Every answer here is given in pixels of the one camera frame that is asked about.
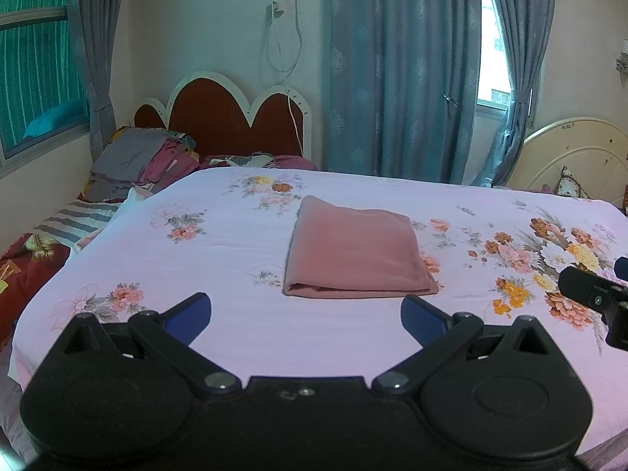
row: curved headboard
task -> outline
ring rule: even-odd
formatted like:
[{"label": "curved headboard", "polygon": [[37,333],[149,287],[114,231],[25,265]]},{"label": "curved headboard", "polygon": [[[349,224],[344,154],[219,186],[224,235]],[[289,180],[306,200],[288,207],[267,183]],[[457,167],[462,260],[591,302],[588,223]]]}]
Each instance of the curved headboard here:
[{"label": "curved headboard", "polygon": [[530,135],[508,181],[516,190],[554,188],[569,168],[591,198],[622,206],[628,184],[628,135],[606,120],[560,120]]},{"label": "curved headboard", "polygon": [[264,90],[250,104],[235,83],[213,72],[198,72],[181,80],[166,106],[157,99],[146,99],[133,120],[136,127],[162,127],[189,134],[200,155],[261,151],[310,159],[312,112],[293,88],[289,89],[289,97],[298,138],[284,86]]}]

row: gray curtain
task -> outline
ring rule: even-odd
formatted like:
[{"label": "gray curtain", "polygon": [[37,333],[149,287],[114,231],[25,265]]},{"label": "gray curtain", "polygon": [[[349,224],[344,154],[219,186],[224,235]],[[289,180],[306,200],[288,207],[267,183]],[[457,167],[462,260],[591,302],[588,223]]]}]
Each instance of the gray curtain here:
[{"label": "gray curtain", "polygon": [[504,185],[519,159],[533,83],[541,70],[555,0],[495,0],[510,76],[511,102],[473,184]]},{"label": "gray curtain", "polygon": [[330,0],[328,170],[460,183],[480,0]]},{"label": "gray curtain", "polygon": [[67,5],[74,61],[90,105],[89,132],[96,160],[115,132],[109,84],[120,0],[67,0]]}]

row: pink folded towel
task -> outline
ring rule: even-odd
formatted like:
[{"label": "pink folded towel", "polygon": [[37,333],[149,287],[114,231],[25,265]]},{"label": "pink folded towel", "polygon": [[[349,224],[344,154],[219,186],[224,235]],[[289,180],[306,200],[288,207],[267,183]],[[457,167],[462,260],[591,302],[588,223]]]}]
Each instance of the pink folded towel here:
[{"label": "pink folded towel", "polygon": [[283,286],[287,296],[396,298],[436,294],[410,219],[379,209],[301,202]]}]

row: bright daylight window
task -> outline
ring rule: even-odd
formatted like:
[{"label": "bright daylight window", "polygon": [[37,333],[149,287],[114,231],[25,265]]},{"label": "bright daylight window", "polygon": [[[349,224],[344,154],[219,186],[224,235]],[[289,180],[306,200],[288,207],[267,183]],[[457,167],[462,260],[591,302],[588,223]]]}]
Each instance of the bright daylight window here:
[{"label": "bright daylight window", "polygon": [[65,0],[0,0],[0,162],[87,120]]},{"label": "bright daylight window", "polygon": [[477,103],[505,110],[510,102],[510,92],[506,53],[497,13],[493,0],[482,0],[482,55]]}]

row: white cable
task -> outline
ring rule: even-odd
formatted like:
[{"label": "white cable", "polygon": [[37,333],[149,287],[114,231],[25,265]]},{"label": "white cable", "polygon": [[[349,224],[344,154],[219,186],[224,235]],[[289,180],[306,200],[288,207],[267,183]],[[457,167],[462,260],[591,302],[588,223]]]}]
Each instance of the white cable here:
[{"label": "white cable", "polygon": [[[275,34],[275,40],[277,41],[277,50],[279,51],[279,60],[283,64],[283,52],[281,50],[281,41],[279,40],[279,32],[277,31],[277,24],[275,23],[274,17],[274,9],[271,2],[271,26],[273,28]],[[290,112],[290,117],[292,118],[292,123],[294,124],[294,133],[296,134],[296,139],[299,143],[299,150],[301,150],[301,155],[303,155],[303,144],[301,143],[301,139],[299,138],[299,128],[296,125],[296,119],[294,118],[294,114],[292,112],[292,105],[290,104],[290,88],[288,87],[288,78],[296,69],[297,64],[301,58],[301,53],[303,52],[303,35],[301,33],[301,26],[299,24],[299,1],[294,0],[294,27],[296,28],[296,35],[299,37],[299,51],[296,54],[296,59],[294,63],[288,69],[280,69],[277,68],[271,61],[269,48],[266,48],[266,60],[271,68],[279,73],[284,75],[284,85],[286,87],[286,97],[288,99],[288,111]]]}]

